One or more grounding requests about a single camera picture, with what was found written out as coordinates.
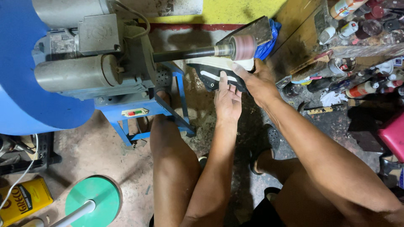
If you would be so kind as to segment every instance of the green round base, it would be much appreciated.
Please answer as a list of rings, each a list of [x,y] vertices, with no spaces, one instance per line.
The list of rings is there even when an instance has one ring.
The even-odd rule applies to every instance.
[[[65,214],[71,214],[87,200],[95,202],[95,210],[74,221],[72,227],[106,227],[118,213],[119,190],[105,177],[93,176],[77,183],[66,198]]]

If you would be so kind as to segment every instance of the white cable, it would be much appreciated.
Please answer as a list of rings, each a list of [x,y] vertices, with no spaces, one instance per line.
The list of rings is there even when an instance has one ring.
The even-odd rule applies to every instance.
[[[1,208],[3,208],[4,204],[7,202],[7,200],[8,200],[8,198],[9,198],[9,196],[10,196],[10,194],[11,194],[11,191],[13,190],[14,186],[15,186],[16,184],[18,184],[18,182],[20,182],[20,180],[25,176],[25,174],[27,174],[28,170],[32,167],[32,164],[34,163],[34,161],[35,161],[35,159],[36,159],[36,156],[38,156],[38,148],[39,148],[39,146],[38,146],[38,134],[35,134],[35,137],[36,137],[36,151],[35,151],[34,158],[33,158],[32,162],[31,162],[31,164],[29,165],[28,169],[27,169],[27,170],[21,175],[21,177],[18,178],[18,180],[11,186],[10,190],[8,191],[7,196],[4,198],[3,202],[1,203],[0,210],[1,210]]]
[[[139,34],[137,34],[137,35],[135,35],[133,37],[127,37],[127,38],[136,39],[136,38],[143,37],[143,36],[145,36],[145,35],[147,35],[149,33],[149,31],[150,31],[150,23],[149,23],[149,21],[147,20],[147,18],[145,16],[143,16],[141,13],[139,13],[139,12],[125,6],[124,4],[122,4],[122,2],[120,2],[118,0],[114,0],[114,3],[117,4],[118,6],[122,7],[123,9],[135,14],[136,16],[140,17],[146,23],[146,30],[144,32],[139,33]]]

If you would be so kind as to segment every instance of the pink stool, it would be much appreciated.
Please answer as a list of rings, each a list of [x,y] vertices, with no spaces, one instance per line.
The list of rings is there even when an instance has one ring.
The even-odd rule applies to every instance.
[[[404,109],[386,122],[377,134],[399,162],[404,162]]]

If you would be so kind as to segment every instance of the hand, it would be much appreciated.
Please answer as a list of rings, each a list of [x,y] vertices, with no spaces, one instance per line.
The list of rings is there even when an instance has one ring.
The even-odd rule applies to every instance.
[[[241,115],[241,92],[227,84],[227,74],[220,72],[219,89],[215,91],[217,121],[236,123]]]
[[[255,103],[263,107],[264,104],[273,98],[281,98],[275,86],[275,79],[270,69],[263,61],[254,58],[255,72],[253,74],[247,72],[239,64],[231,65],[233,72],[241,77],[250,94],[254,97]]]

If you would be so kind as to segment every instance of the yellow wall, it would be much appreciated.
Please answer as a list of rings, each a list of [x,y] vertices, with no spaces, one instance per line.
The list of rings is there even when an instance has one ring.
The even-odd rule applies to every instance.
[[[247,24],[273,17],[287,0],[204,0],[201,15],[149,18],[150,23]]]

